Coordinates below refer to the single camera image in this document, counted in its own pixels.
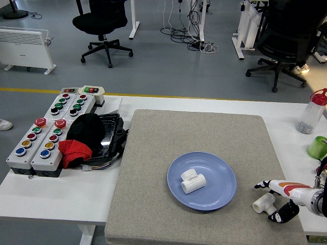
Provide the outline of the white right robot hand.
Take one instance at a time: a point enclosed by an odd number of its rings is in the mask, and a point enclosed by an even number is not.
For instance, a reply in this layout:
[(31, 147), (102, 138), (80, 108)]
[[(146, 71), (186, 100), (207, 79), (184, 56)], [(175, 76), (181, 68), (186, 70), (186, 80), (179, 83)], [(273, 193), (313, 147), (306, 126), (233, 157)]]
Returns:
[(308, 185), (284, 180), (262, 181), (254, 186), (255, 189), (270, 188), (269, 193), (277, 193), (289, 199), (279, 210), (271, 205), (266, 209), (268, 219), (279, 224), (286, 223), (299, 214), (300, 206), (306, 207), (310, 212), (319, 214), (317, 197), (320, 191)]

